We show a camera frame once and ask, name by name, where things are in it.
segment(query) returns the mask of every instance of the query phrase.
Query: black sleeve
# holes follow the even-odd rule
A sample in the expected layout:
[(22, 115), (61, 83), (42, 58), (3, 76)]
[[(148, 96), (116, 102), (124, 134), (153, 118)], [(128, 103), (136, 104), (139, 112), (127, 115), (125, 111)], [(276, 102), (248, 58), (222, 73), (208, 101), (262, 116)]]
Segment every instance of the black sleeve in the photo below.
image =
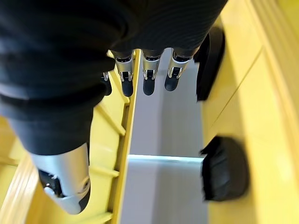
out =
[(107, 50), (132, 17), (115, 0), (0, 1), (0, 115), (28, 151), (57, 154), (89, 141), (105, 92), (100, 76), (114, 68)]

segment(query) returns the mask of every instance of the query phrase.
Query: yellow plastic container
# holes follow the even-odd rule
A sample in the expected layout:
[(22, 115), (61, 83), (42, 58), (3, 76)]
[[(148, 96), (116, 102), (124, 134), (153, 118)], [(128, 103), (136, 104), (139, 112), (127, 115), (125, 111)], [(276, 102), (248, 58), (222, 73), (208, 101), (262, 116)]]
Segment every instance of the yellow plastic container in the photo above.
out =
[(229, 0), (221, 21), (226, 51), (202, 104), (204, 141), (218, 134), (243, 144), (250, 188), (210, 203), (209, 222), (298, 224), (298, 1)]
[(104, 97), (94, 109), (90, 142), (91, 196), (88, 206), (79, 215), (67, 214), (44, 194), (25, 150), (5, 120), (0, 118), (1, 224), (119, 223), (139, 67), (140, 50), (136, 50), (133, 95), (127, 98), (122, 94), (115, 69), (110, 72), (112, 94)]

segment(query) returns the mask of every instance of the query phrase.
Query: black fabric covering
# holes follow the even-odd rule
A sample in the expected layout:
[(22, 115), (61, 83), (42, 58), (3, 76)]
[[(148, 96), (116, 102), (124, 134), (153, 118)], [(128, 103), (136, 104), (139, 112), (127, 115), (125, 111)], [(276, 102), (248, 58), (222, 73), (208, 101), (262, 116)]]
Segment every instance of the black fabric covering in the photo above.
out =
[[(72, 150), (88, 141), (90, 113), (105, 94), (108, 49), (193, 51), (226, 1), (2, 0), (0, 114), (27, 150)], [(54, 125), (62, 120), (64, 128)]]

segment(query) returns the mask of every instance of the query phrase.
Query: black rubber pad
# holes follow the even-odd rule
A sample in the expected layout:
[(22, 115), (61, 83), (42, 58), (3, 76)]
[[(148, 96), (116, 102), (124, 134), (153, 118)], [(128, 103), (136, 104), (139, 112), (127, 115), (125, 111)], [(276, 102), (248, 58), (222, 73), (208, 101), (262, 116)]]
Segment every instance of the black rubber pad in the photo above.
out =
[(145, 95), (150, 96), (151, 94), (154, 93), (155, 90), (155, 80), (148, 79), (145, 80), (143, 79), (143, 92)]

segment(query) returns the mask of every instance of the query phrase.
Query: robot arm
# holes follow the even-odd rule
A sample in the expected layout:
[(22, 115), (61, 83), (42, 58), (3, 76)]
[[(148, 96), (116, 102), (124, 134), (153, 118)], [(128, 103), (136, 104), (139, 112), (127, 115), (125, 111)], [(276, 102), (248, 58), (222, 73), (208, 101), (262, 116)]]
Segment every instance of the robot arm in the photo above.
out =
[(58, 206), (78, 214), (89, 200), (93, 108), (111, 91), (106, 72), (115, 61), (130, 96), (132, 51), (142, 49), (150, 95), (161, 54), (172, 47), (165, 87), (174, 90), (226, 1), (0, 1), (0, 115)]

